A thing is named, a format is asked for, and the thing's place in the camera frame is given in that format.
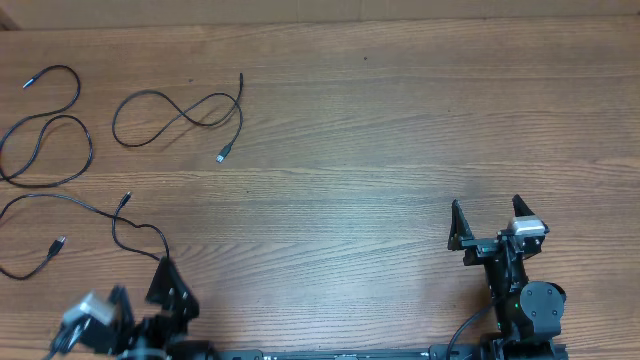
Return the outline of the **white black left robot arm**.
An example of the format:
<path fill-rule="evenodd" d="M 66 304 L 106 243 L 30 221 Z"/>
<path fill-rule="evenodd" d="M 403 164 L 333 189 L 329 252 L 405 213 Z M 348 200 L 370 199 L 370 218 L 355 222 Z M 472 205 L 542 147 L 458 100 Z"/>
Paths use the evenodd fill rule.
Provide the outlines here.
<path fill-rule="evenodd" d="M 115 307 L 115 317 L 106 324 L 90 320 L 80 343 L 97 354 L 120 359 L 217 357 L 211 342 L 186 338 L 189 322 L 199 316 L 200 306 L 170 258 L 160 260 L 145 301 L 160 306 L 161 311 L 136 321 L 126 288 L 116 285 L 107 298 Z"/>

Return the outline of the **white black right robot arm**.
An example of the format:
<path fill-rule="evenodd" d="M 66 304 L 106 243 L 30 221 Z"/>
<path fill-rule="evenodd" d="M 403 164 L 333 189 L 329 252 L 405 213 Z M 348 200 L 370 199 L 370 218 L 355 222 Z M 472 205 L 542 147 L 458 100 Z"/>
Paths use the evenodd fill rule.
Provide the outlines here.
<path fill-rule="evenodd" d="M 524 261 L 539 254 L 550 228 L 519 196 L 512 198 L 514 216 L 493 238 L 473 235 L 460 203 L 452 202 L 448 239 L 450 251 L 462 251 L 466 266 L 482 266 L 491 302 L 467 319 L 452 335 L 444 357 L 454 359 L 566 359 L 561 319 L 567 299 L 551 282 L 531 281 Z M 494 311 L 498 331 L 485 334 L 476 345 L 460 345 L 461 334 L 479 318 Z"/>

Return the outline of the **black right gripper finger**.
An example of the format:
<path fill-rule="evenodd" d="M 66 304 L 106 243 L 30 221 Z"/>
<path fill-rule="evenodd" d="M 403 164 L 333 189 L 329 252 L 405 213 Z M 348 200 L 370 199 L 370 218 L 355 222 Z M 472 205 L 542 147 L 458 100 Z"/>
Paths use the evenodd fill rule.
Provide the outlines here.
<path fill-rule="evenodd" d="M 454 199 L 451 204 L 451 215 L 447 248 L 450 251 L 464 250 L 469 246 L 469 242 L 474 240 L 474 235 L 457 199 Z"/>
<path fill-rule="evenodd" d="M 514 209 L 514 215 L 516 217 L 527 217 L 535 215 L 535 213 L 528 207 L 528 205 L 519 194 L 513 196 L 512 205 Z"/>

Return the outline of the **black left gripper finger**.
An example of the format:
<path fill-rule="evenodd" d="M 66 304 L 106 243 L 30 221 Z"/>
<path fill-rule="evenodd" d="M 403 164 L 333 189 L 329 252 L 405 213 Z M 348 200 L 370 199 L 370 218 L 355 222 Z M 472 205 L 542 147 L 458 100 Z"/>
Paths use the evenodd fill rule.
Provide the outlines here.
<path fill-rule="evenodd" d="M 109 294 L 108 301 L 115 307 L 113 326 L 117 330 L 132 328 L 135 325 L 135 319 L 127 289 L 124 286 L 114 286 Z"/>
<path fill-rule="evenodd" d="M 172 259 L 163 257 L 147 291 L 145 301 L 162 310 L 192 320 L 199 317 L 199 302 L 183 281 Z"/>

